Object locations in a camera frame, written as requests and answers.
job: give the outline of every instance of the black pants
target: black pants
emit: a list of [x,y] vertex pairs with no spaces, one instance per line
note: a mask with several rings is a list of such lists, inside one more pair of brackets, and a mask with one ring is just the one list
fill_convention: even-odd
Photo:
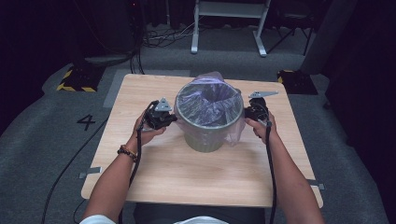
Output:
[[201,216],[230,224],[265,223],[264,208],[138,203],[134,210],[137,224],[170,224]]

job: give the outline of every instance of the beaded bracelet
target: beaded bracelet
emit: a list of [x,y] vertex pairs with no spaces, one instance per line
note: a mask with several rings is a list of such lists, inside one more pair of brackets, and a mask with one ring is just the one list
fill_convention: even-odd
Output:
[[134,162],[137,161],[137,155],[134,152],[128,150],[125,145],[121,145],[120,149],[117,151],[117,153],[118,154],[120,154],[120,153],[126,154],[129,157],[131,157]]

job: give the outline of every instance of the gray floor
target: gray floor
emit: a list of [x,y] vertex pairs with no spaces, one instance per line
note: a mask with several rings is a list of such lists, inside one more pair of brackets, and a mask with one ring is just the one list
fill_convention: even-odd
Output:
[[[142,65],[147,74],[196,77],[219,71],[224,78],[259,81],[276,81],[277,71],[300,67],[305,41],[301,32],[266,58],[260,57],[251,32],[251,28],[206,30],[196,55],[190,54],[190,35],[166,48],[142,48]],[[264,46],[272,46],[279,36],[265,30],[262,39]],[[108,117],[120,79],[130,73],[129,63],[123,63],[106,69],[98,92],[56,91],[69,66],[47,80],[45,95],[20,113],[0,137],[0,223],[41,220],[57,176]],[[388,223],[375,182],[355,150],[345,144],[346,135],[332,111],[322,108],[329,80],[322,75],[312,79],[318,95],[289,95],[289,99],[315,175],[327,187],[321,192],[323,216],[327,223]],[[84,131],[85,125],[77,121],[87,115],[95,123]],[[82,202],[84,180],[78,174],[90,167],[102,132],[103,128],[64,172],[50,198],[46,223],[73,223]],[[77,210],[77,220],[85,206]],[[133,222],[133,207],[133,203],[125,205],[126,223]],[[285,223],[280,210],[276,223]]]

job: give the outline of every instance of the forearm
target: forearm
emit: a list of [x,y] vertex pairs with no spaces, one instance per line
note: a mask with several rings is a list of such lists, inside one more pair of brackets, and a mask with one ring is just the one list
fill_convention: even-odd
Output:
[[104,215],[117,222],[129,188],[133,160],[120,154],[107,167],[93,188],[83,218]]
[[270,135],[276,191],[289,223],[323,223],[314,192],[277,132]]

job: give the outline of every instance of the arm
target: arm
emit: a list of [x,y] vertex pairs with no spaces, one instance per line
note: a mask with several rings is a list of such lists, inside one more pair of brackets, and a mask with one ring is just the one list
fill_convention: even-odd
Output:
[[[271,113],[270,120],[273,126],[269,144],[273,157],[277,198],[288,223],[324,223],[315,194],[283,145]],[[266,128],[252,119],[247,119],[246,122],[265,144]]]
[[[126,143],[128,150],[137,153],[137,127],[142,119],[140,116],[134,125],[134,132]],[[151,132],[142,133],[142,145],[151,141],[154,136],[162,134],[165,128]],[[82,218],[93,215],[104,215],[114,222],[117,222],[121,208],[124,205],[129,188],[129,178],[131,177],[133,160],[120,154],[107,167],[93,188],[91,198]]]

